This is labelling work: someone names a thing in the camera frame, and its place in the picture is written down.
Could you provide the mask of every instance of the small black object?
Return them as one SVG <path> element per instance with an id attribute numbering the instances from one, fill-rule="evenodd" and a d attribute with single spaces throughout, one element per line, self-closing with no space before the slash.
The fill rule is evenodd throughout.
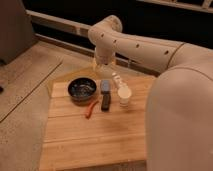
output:
<path id="1" fill-rule="evenodd" d="M 103 94 L 103 99 L 102 99 L 102 104 L 101 104 L 101 110 L 102 111 L 108 111 L 109 110 L 110 101 L 111 101 L 110 93 Z"/>
<path id="2" fill-rule="evenodd" d="M 96 91 L 96 83 L 90 78 L 81 77 L 73 80 L 68 86 L 68 92 L 73 100 L 85 101 L 90 99 Z"/>
<path id="3" fill-rule="evenodd" d="M 0 94 L 3 93 L 4 88 L 2 86 L 0 86 Z"/>

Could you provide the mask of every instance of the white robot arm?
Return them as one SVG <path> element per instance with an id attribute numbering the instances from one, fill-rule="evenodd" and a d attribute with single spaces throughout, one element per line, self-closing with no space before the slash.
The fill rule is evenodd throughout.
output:
<path id="1" fill-rule="evenodd" d="M 98 65 L 116 52 L 162 73 L 146 106 L 148 171 L 212 171 L 213 50 L 121 31 L 109 16 L 88 36 Z"/>
<path id="2" fill-rule="evenodd" d="M 208 58 L 213 54 L 212 50 L 204 47 L 178 41 L 127 35 L 121 31 L 121 21 L 113 15 L 90 28 L 88 37 L 96 46 L 95 58 L 98 65 L 108 64 L 117 52 L 141 63 L 144 67 L 162 73 L 171 66 L 191 59 Z"/>

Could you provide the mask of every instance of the bowl rim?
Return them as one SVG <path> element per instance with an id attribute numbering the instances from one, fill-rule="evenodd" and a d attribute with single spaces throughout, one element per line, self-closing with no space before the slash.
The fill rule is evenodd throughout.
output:
<path id="1" fill-rule="evenodd" d="M 94 85 L 94 87 L 93 87 L 94 91 L 92 91 L 91 94 L 88 95 L 88 96 L 81 96 L 81 97 L 74 96 L 73 92 L 71 91 L 72 90 L 71 87 L 73 86 L 73 84 L 75 82 L 77 82 L 79 80 L 87 80 L 87 81 L 91 82 L 92 85 Z M 90 97 L 92 97 L 95 94 L 96 90 L 97 90 L 96 82 L 93 79 L 89 78 L 89 77 L 78 77 L 78 78 L 75 78 L 68 85 L 68 93 L 72 97 L 72 99 L 76 100 L 76 101 L 83 101 L 83 100 L 90 99 Z"/>

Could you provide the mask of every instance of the white cup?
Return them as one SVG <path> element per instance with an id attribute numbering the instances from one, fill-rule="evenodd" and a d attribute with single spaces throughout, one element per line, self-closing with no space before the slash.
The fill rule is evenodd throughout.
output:
<path id="1" fill-rule="evenodd" d="M 118 96 L 120 98 L 120 105 L 128 106 L 132 91 L 128 86 L 122 86 L 118 89 Z"/>

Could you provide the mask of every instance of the wooden cutting board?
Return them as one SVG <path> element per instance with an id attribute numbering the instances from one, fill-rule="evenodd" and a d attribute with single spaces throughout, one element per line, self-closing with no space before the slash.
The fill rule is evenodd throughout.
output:
<path id="1" fill-rule="evenodd" d="M 68 82 L 55 83 L 40 160 L 40 171 L 76 169 L 146 160 L 145 103 L 154 77 L 125 80 L 133 95 L 128 107 L 119 105 L 111 82 L 111 106 L 101 111 L 99 83 L 90 119 L 84 116 L 87 105 L 72 102 Z"/>

